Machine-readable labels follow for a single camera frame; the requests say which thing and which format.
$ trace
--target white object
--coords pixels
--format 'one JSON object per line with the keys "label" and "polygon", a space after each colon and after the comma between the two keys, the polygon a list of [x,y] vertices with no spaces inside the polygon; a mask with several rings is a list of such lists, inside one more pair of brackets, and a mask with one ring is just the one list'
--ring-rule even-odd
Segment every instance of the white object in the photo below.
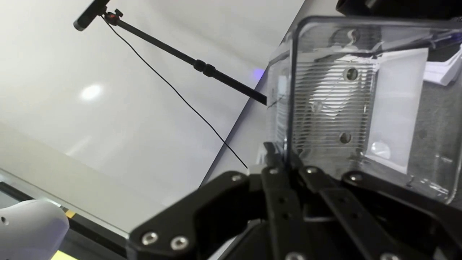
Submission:
{"label": "white object", "polygon": [[462,68],[462,49],[445,62],[427,62],[424,81],[448,87]]}
{"label": "white object", "polygon": [[69,230],[61,208],[35,199],[0,209],[0,259],[49,260]]}
{"label": "white object", "polygon": [[378,61],[365,156],[407,173],[427,49],[387,52]]}

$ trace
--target white wall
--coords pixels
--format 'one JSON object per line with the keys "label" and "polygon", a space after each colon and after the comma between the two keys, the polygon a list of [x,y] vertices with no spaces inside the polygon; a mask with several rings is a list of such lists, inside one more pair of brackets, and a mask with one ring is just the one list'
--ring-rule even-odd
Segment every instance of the white wall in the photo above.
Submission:
{"label": "white wall", "polygon": [[[130,231],[196,188],[221,142],[101,20],[72,27],[89,1],[0,1],[0,168]],[[113,0],[110,9],[254,85],[300,4]],[[244,95],[123,35],[228,134]]]}
{"label": "white wall", "polygon": [[[307,0],[302,6],[300,13],[294,19],[293,26],[306,16],[339,16],[335,10],[336,0]],[[263,142],[267,140],[267,114],[266,107],[253,103],[243,121],[231,139],[231,147],[248,163],[257,162],[258,150],[261,149]],[[212,169],[211,178],[217,178],[219,173],[227,170],[240,170],[245,172],[245,169],[235,162],[232,153],[225,150],[219,157],[218,163]]]}

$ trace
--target bolt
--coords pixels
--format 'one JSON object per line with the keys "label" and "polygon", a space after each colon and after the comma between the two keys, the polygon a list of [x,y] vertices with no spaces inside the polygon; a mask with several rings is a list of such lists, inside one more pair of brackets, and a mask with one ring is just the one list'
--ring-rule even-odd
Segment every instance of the bolt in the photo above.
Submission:
{"label": "bolt", "polygon": [[286,260],[305,260],[305,257],[303,254],[293,251],[286,256]]}
{"label": "bolt", "polygon": [[232,182],[238,182],[238,181],[241,181],[241,179],[243,179],[241,175],[234,175],[234,176],[232,176]]}
{"label": "bolt", "polygon": [[380,260],[401,260],[401,257],[391,253],[384,253],[380,256]]}
{"label": "bolt", "polygon": [[307,168],[307,169],[306,169],[306,173],[309,173],[309,175],[316,173],[316,172],[318,172],[316,168]]}
{"label": "bolt", "polygon": [[354,182],[359,182],[359,181],[362,181],[362,176],[361,175],[351,175],[349,179]]}
{"label": "bolt", "polygon": [[189,241],[186,237],[175,237],[170,243],[172,250],[175,251],[180,251],[185,250],[188,247]]}
{"label": "bolt", "polygon": [[143,246],[149,247],[149,246],[153,246],[156,244],[156,241],[159,240],[159,235],[156,233],[146,233],[143,235]]}

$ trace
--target black rod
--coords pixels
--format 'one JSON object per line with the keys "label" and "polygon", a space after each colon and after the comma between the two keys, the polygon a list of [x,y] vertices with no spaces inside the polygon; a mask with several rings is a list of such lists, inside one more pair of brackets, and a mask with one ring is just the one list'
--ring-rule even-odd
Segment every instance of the black rod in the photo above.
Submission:
{"label": "black rod", "polygon": [[189,65],[192,65],[196,71],[202,72],[204,75],[215,78],[215,79],[221,81],[222,84],[225,84],[225,85],[243,92],[244,95],[247,95],[247,97],[250,97],[250,98],[253,98],[253,100],[256,100],[256,101],[258,101],[258,103],[266,105],[267,97],[263,95],[261,92],[258,92],[258,91],[256,91],[256,90],[238,82],[237,79],[234,79],[234,78],[228,77],[227,74],[218,71],[215,66],[212,66],[209,64],[205,64],[201,59],[195,59],[195,58],[192,58],[192,56],[189,56],[189,55],[186,55],[186,53],[169,46],[169,45],[166,45],[165,42],[162,42],[162,40],[144,33],[143,30],[140,30],[137,27],[133,27],[131,25],[123,22],[120,19],[121,16],[123,16],[121,12],[115,10],[115,13],[108,12],[102,17],[110,25],[123,27],[124,30],[127,30],[127,32],[144,39],[146,42],[149,42],[149,43],[160,48],[162,51],[169,52],[170,55],[182,59],[183,62],[186,62]]}

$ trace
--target hole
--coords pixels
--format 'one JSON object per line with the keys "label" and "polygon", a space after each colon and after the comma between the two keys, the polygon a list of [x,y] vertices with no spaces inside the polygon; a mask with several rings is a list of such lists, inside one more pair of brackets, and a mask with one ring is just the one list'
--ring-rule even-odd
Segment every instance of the hole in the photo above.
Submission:
{"label": "hole", "polygon": [[9,221],[6,220],[6,217],[0,217],[0,221],[3,225],[9,225]]}
{"label": "hole", "polygon": [[358,79],[358,77],[359,77],[359,71],[357,68],[349,68],[345,71],[345,78],[348,81],[355,81],[355,79]]}
{"label": "hole", "polygon": [[284,212],[284,214],[283,214],[283,218],[284,218],[284,220],[290,220],[290,218],[292,218],[292,214]]}
{"label": "hole", "polygon": [[354,220],[359,220],[359,218],[361,218],[361,214],[354,212],[351,217],[352,217]]}
{"label": "hole", "polygon": [[176,241],[175,241],[175,246],[176,246],[176,247],[182,247],[183,244],[185,244],[185,243],[183,243],[182,240],[176,240]]}
{"label": "hole", "polygon": [[341,133],[341,136],[338,137],[338,140],[344,144],[349,143],[351,142],[351,133],[348,131],[344,131]]}

